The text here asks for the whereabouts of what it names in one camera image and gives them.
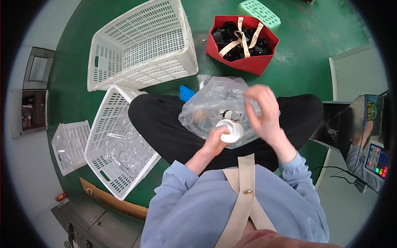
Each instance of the blue glove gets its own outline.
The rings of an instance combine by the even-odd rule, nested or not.
[[[195,95],[195,92],[186,86],[181,85],[179,87],[179,95],[182,101],[187,102],[190,98],[192,98],[192,96]]]

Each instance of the green floor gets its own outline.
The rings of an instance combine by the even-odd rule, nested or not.
[[[105,91],[87,91],[87,65],[94,33],[112,19],[145,0],[82,0],[67,24],[57,47],[48,83],[48,141],[59,123],[88,120],[92,125]],[[332,100],[330,56],[368,43],[358,17],[344,0],[318,0],[310,6],[301,0],[260,0],[280,19],[276,53],[261,77],[232,69],[205,54],[215,15],[233,15],[242,0],[182,0],[195,41],[199,74],[240,76],[248,85],[269,85],[276,96],[311,93]],[[195,76],[146,88],[153,94],[179,95],[179,86],[198,90]],[[321,166],[325,147],[309,141],[300,153],[310,168]],[[51,152],[63,190],[70,196],[82,192],[79,177],[106,190],[86,165],[63,177]],[[153,189],[169,166],[160,160],[128,195],[127,201],[148,207]],[[313,179],[316,181],[316,170]]]

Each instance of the person's left hand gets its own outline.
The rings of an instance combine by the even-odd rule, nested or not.
[[[225,146],[228,145],[228,143],[221,140],[222,134],[230,134],[229,129],[225,126],[214,127],[203,147],[198,150],[188,162],[186,162],[185,166],[199,176],[211,160],[218,156]]]
[[[222,134],[230,134],[226,126],[214,127],[201,150],[213,158],[218,156],[225,146],[228,145],[228,143],[221,140]]]

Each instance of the lap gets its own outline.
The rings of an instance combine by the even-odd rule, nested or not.
[[[314,95],[279,97],[280,127],[299,150],[316,130],[323,116],[322,102]],[[178,120],[184,102],[177,96],[137,96],[129,107],[129,116],[143,138],[168,163],[186,163],[205,140],[187,130]],[[237,157],[255,153],[255,162],[271,171],[278,168],[277,156],[263,140],[256,139],[233,150],[224,149],[206,168],[237,166]]]

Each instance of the digital display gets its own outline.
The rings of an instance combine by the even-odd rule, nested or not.
[[[387,170],[390,168],[390,166],[387,166],[387,154],[385,150],[375,144],[370,144],[365,167],[377,176],[385,178]]]

